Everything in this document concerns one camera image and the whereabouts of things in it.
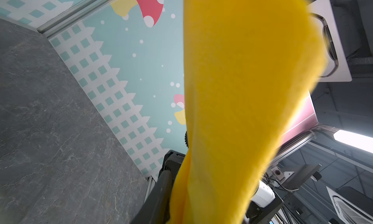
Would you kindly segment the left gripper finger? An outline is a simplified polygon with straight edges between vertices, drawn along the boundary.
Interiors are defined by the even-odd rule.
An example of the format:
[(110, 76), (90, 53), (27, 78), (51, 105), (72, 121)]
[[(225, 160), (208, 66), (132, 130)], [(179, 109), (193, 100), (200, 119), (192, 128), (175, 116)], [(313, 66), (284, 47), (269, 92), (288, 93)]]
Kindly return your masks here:
[(170, 198), (172, 193), (172, 174), (163, 171), (130, 224), (165, 224), (170, 219)]

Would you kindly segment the yellow paper napkin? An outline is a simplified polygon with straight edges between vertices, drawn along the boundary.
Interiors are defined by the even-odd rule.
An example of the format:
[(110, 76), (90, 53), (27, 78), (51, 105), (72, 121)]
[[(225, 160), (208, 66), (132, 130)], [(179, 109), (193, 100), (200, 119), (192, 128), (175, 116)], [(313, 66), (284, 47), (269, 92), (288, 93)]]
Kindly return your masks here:
[(189, 149), (171, 224), (240, 224), (324, 68), (307, 0), (184, 0)]

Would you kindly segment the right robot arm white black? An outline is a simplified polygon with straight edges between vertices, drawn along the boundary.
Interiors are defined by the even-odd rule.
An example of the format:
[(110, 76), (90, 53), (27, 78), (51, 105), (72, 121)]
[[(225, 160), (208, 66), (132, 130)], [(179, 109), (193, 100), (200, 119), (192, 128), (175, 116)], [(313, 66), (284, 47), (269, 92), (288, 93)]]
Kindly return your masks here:
[(162, 168), (159, 172), (159, 175), (161, 175), (163, 171), (170, 171), (173, 185), (185, 156), (185, 154), (179, 153), (174, 150), (169, 150), (164, 156)]

